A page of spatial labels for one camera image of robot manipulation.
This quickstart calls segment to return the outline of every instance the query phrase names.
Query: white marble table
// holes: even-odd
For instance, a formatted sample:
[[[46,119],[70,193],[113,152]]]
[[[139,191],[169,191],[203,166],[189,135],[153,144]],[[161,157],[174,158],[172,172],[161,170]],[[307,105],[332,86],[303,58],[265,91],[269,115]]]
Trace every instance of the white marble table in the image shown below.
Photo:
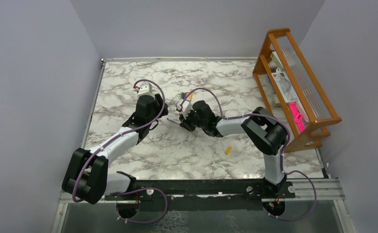
[[[120,129],[134,112],[137,96],[132,85],[139,79],[158,83],[169,104],[168,117],[178,121],[175,104],[181,92],[195,87],[211,89],[226,116],[238,116],[264,106],[252,78],[255,61],[157,61],[106,63],[86,148],[95,146]],[[208,92],[195,92],[193,101],[205,100],[215,113],[218,106]],[[286,122],[281,110],[276,117]],[[225,150],[231,146],[228,155]],[[309,177],[323,177],[315,150],[285,156],[285,170],[298,169]],[[109,167],[109,173],[123,171],[138,179],[240,179],[263,178],[262,153],[245,134],[224,138],[207,136],[202,130],[188,132],[162,118],[159,125],[137,146],[129,149]],[[291,178],[301,178],[293,174]]]

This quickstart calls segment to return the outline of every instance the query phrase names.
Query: pink object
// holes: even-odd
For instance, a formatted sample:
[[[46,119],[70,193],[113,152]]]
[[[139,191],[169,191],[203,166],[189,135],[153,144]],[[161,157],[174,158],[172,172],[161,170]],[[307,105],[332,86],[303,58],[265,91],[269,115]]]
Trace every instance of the pink object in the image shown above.
[[[289,108],[291,109],[293,120],[296,122],[299,132],[302,133],[302,131],[305,129],[304,122],[302,122],[303,115],[299,112],[295,102],[290,102]]]

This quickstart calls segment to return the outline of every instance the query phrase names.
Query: screw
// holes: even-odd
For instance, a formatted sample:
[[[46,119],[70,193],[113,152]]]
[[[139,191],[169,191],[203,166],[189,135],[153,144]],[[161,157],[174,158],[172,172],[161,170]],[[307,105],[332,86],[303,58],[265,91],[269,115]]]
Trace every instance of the screw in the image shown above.
[[[153,194],[153,189],[148,189],[148,190],[146,190],[146,193],[150,196],[150,195],[152,195]]]
[[[249,194],[252,194],[253,193],[253,188],[251,186],[247,187],[246,188],[246,192],[249,193]]]
[[[293,187],[292,185],[288,187],[288,191],[290,193],[294,193],[295,192],[295,187]]]

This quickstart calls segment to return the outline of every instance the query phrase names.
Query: yellow eraser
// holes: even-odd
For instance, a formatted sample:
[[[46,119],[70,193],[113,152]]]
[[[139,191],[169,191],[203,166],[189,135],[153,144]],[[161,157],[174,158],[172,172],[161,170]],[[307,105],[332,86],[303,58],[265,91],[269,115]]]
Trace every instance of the yellow eraser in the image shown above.
[[[232,147],[228,147],[228,149],[226,149],[226,151],[225,151],[225,154],[229,154],[231,149],[232,149]]]

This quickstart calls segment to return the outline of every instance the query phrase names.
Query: purple cable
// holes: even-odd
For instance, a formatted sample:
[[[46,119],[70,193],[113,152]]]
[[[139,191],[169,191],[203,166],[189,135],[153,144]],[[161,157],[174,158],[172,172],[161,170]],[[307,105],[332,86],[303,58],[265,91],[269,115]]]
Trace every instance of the purple cable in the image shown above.
[[[119,211],[118,211],[118,208],[116,207],[116,214],[118,214],[118,220],[119,219],[122,219],[123,221],[125,222],[133,222],[133,223],[139,223],[139,224],[150,224],[150,223],[154,223],[158,220],[160,220],[161,218],[163,218],[163,216],[165,216],[167,210],[168,210],[168,199],[166,198],[166,195],[164,192],[162,192],[162,190],[158,189],[158,188],[153,188],[153,187],[149,187],[149,188],[141,188],[141,189],[137,189],[135,191],[130,191],[130,192],[125,192],[125,193],[118,193],[119,195],[129,195],[129,194],[132,194],[132,193],[137,193],[137,192],[141,192],[141,191],[145,191],[145,190],[148,190],[148,189],[153,189],[153,190],[156,190],[158,191],[160,194],[162,194],[163,196],[163,199],[165,200],[165,209],[163,210],[162,214],[153,219],[153,220],[150,220],[150,221],[136,221],[136,220],[128,220],[128,219],[125,219],[125,218],[122,218],[120,215],[119,215]]]
[[[297,173],[300,173],[301,175],[305,176],[305,178],[309,181],[310,185],[312,185],[313,194],[314,194],[315,198],[314,198],[314,203],[313,203],[311,209],[306,214],[302,215],[301,217],[297,217],[297,218],[281,218],[281,217],[277,217],[277,219],[283,220],[283,221],[297,221],[297,220],[301,220],[301,219],[309,216],[313,212],[313,210],[315,209],[316,202],[318,200],[318,197],[316,195],[315,185],[313,184],[312,180],[307,175],[305,175],[303,172],[298,171],[298,170],[294,170],[294,171],[286,173],[285,170],[283,169],[283,154],[284,154],[284,151],[285,151],[285,148],[286,148],[287,144],[289,143],[289,140],[291,139],[291,132],[289,131],[288,127],[282,121],[280,121],[278,118],[276,118],[274,116],[268,116],[268,115],[257,114],[257,113],[247,113],[247,114],[244,114],[242,116],[224,117],[223,116],[222,107],[221,107],[221,103],[219,102],[218,97],[216,97],[216,95],[211,90],[209,90],[207,88],[204,88],[204,87],[197,87],[197,88],[193,89],[191,92],[189,92],[189,94],[186,96],[186,98],[183,99],[181,106],[183,105],[183,102],[187,99],[187,97],[190,94],[192,94],[194,91],[196,91],[196,90],[205,90],[205,91],[207,91],[207,92],[209,92],[210,94],[213,95],[213,97],[215,98],[216,102],[218,103],[219,111],[221,112],[221,117],[223,119],[232,120],[232,119],[239,119],[239,118],[244,118],[244,117],[248,117],[248,116],[265,117],[265,118],[272,119],[272,120],[276,121],[279,125],[281,125],[285,129],[287,137],[286,137],[285,143],[283,144],[283,146],[282,146],[282,148],[280,150],[280,154],[281,154],[281,156],[280,156],[280,169],[281,169],[282,173],[284,173],[286,175],[291,175],[291,174],[297,172]]]
[[[147,126],[150,126],[154,121],[156,121],[156,120],[160,117],[160,115],[162,114],[163,110],[165,109],[165,102],[166,102],[166,99],[165,99],[165,94],[164,94],[163,91],[162,91],[162,88],[160,88],[160,86],[159,86],[157,83],[153,82],[152,80],[148,80],[148,79],[141,79],[141,80],[136,81],[136,83],[133,85],[133,87],[135,87],[136,84],[138,84],[138,83],[140,83],[140,82],[149,82],[149,83],[152,83],[153,85],[155,85],[155,86],[159,89],[160,94],[162,95],[162,98],[163,98],[163,104],[162,104],[162,108],[160,109],[159,114],[157,114],[157,116],[156,116],[153,120],[151,120],[149,123],[147,123],[147,124],[144,124],[144,125],[142,125],[142,126],[139,126],[139,127],[137,127],[137,128],[131,129],[131,130],[127,130],[127,131],[123,132],[122,134],[118,134],[118,135],[114,136],[112,139],[110,139],[110,140],[107,141],[105,144],[103,144],[103,146],[102,146],[103,148],[107,147],[107,146],[110,145],[113,141],[115,141],[116,139],[118,139],[119,137],[121,137],[121,136],[123,136],[123,135],[126,135],[126,134],[131,133],[131,132],[135,132],[135,131],[137,131],[137,130],[140,130],[140,129],[142,129],[142,128],[145,128],[145,127],[147,127]],[[76,182],[75,182],[74,187],[73,187],[72,199],[73,199],[74,202],[81,202],[81,201],[82,201],[81,199],[79,199],[79,200],[76,199],[76,191],[77,191],[77,187],[79,186],[79,182],[80,182],[80,179],[82,178],[83,172],[86,170],[86,168],[87,168],[87,166],[89,165],[90,161],[91,161],[91,160],[93,159],[93,157],[95,157],[95,155],[96,155],[97,153],[99,153],[100,151],[102,151],[101,148],[99,148],[99,149],[97,149],[95,152],[93,152],[93,153],[91,154],[91,156],[86,160],[86,162],[85,162],[85,164],[83,165],[82,169],[80,170],[79,175],[77,176]]]

